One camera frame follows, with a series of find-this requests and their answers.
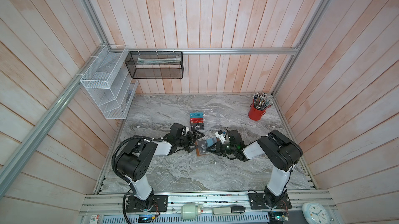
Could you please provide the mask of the brown leather card holder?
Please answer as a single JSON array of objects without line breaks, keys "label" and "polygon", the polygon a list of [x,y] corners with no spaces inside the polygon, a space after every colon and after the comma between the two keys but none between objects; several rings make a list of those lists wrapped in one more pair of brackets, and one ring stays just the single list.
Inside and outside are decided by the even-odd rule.
[{"label": "brown leather card holder", "polygon": [[206,155],[208,153],[208,151],[207,151],[208,143],[207,143],[206,139],[197,140],[195,144],[196,144],[196,155],[197,156]]}]

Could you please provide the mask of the light blue card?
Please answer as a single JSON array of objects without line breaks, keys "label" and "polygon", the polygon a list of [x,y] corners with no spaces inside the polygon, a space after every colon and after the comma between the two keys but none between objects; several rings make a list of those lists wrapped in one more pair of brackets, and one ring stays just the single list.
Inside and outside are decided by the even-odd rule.
[{"label": "light blue card", "polygon": [[217,142],[218,142],[218,139],[216,137],[206,139],[207,147],[211,147],[212,145],[214,145]]}]

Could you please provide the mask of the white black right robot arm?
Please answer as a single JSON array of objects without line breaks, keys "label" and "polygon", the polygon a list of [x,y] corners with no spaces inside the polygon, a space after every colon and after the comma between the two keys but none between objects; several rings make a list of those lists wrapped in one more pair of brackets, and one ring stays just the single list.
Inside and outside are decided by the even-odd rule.
[{"label": "white black right robot arm", "polygon": [[303,155],[302,149],[278,130],[269,132],[249,145],[244,144],[241,134],[237,130],[227,132],[227,136],[228,143],[217,142],[208,147],[207,151],[230,160],[238,159],[243,162],[266,155],[273,164],[266,193],[275,198],[283,195],[286,192],[291,173]]}]

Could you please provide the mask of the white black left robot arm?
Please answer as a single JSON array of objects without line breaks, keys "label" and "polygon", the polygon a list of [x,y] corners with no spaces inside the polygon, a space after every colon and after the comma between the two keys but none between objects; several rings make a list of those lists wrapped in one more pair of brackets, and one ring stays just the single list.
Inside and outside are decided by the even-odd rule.
[{"label": "white black left robot arm", "polygon": [[168,156],[179,150],[191,153],[195,142],[205,135],[174,123],[170,132],[160,138],[134,135],[122,141],[115,149],[111,166],[115,175],[124,180],[139,201],[146,201],[153,194],[146,177],[154,156]]}]

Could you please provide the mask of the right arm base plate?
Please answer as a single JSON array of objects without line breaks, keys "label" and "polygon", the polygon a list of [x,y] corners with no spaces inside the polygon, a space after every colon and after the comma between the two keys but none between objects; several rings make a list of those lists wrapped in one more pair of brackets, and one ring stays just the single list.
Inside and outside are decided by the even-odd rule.
[{"label": "right arm base plate", "polygon": [[287,193],[283,193],[281,196],[276,197],[273,194],[268,193],[248,193],[250,207],[253,210],[256,209],[270,209],[273,208],[283,208],[291,209],[292,203]]}]

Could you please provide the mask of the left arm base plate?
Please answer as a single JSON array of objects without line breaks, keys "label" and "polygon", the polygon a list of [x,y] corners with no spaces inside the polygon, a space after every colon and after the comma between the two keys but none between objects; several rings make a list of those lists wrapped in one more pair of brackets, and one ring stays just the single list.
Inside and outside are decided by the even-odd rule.
[{"label": "left arm base plate", "polygon": [[139,200],[134,196],[127,196],[125,200],[125,211],[127,213],[140,212],[165,212],[168,206],[167,195],[149,196],[147,200]]}]

